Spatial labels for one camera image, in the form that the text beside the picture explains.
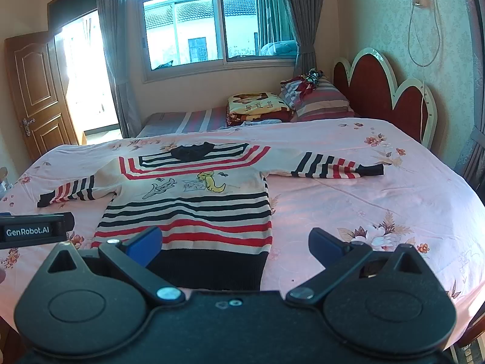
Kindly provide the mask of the striped knit child sweater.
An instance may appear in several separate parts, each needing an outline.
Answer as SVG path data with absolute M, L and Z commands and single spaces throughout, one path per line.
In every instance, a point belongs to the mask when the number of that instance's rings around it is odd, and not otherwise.
M 267 177 L 355 179 L 381 176 L 329 154 L 248 143 L 178 146 L 120 156 L 94 174 L 65 182 L 38 199 L 45 208 L 110 197 L 93 244 L 158 228 L 153 273 L 180 288 L 255 291 L 272 246 Z

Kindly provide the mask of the brown wooden door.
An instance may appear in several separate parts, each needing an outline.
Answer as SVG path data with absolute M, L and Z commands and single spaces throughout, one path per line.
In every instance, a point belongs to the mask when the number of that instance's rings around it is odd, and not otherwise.
M 4 41 L 7 80 L 30 158 L 79 141 L 67 107 L 51 33 L 19 35 Z

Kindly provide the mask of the striped small bed mattress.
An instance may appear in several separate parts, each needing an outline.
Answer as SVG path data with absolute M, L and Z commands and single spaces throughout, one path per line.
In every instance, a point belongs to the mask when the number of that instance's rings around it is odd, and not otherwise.
M 225 107 L 186 113 L 154 113 L 148 118 L 137 137 L 211 132 L 224 127 L 226 127 Z

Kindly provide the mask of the striped pillow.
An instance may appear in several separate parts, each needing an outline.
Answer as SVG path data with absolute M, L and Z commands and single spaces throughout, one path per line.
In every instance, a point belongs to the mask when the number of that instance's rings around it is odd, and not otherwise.
M 317 83 L 301 76 L 281 81 L 279 97 L 292 109 L 294 122 L 354 117 L 350 102 L 325 76 Z

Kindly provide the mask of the red white bed headboard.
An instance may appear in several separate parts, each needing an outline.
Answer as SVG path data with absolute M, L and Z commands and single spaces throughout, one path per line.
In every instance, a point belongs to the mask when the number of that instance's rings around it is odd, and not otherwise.
M 437 128 L 437 105 L 431 90 L 414 77 L 398 83 L 384 54 L 362 49 L 352 62 L 335 60 L 332 82 L 359 117 L 393 124 L 426 148 Z

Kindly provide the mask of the yellow folded blanket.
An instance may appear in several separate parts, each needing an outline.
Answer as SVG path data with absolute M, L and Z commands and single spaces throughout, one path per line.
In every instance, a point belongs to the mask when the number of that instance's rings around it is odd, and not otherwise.
M 269 119 L 289 122 L 293 110 L 278 95 L 270 92 L 241 93 L 228 99 L 227 125 L 239 126 L 244 122 L 261 122 Z

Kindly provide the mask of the red decorative item on pillow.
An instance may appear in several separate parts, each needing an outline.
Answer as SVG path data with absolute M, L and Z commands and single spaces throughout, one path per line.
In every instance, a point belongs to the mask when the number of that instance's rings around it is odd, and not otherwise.
M 289 84 L 300 97 L 311 94 L 324 76 L 322 70 L 311 68 L 308 72 L 292 78 Z

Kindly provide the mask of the grey left curtain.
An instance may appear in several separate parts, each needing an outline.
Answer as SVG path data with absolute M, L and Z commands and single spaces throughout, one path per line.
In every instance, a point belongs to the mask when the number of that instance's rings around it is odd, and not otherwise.
M 96 0 L 109 85 L 123 137 L 141 131 L 129 73 L 127 18 L 131 0 Z

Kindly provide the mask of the grey curtain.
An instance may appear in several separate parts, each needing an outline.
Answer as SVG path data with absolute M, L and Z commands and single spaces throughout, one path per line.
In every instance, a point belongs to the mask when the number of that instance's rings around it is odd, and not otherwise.
M 315 41 L 321 18 L 323 0 L 284 0 L 292 19 L 293 35 L 297 43 L 294 74 L 299 76 L 316 68 Z
M 127 18 L 131 0 L 96 0 L 109 85 L 123 137 L 141 131 L 129 73 Z

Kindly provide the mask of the grey right curtain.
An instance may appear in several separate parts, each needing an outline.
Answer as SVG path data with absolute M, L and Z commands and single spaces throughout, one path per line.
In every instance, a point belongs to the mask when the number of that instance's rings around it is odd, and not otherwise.
M 316 68 L 315 41 L 321 18 L 323 0 L 284 0 L 292 19 L 293 35 L 297 43 L 294 74 L 299 76 Z

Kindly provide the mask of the window with white frame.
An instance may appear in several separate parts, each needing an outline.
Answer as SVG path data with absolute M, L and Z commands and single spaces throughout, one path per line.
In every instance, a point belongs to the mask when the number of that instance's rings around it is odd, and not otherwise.
M 284 0 L 136 0 L 147 81 L 279 66 L 298 52 Z

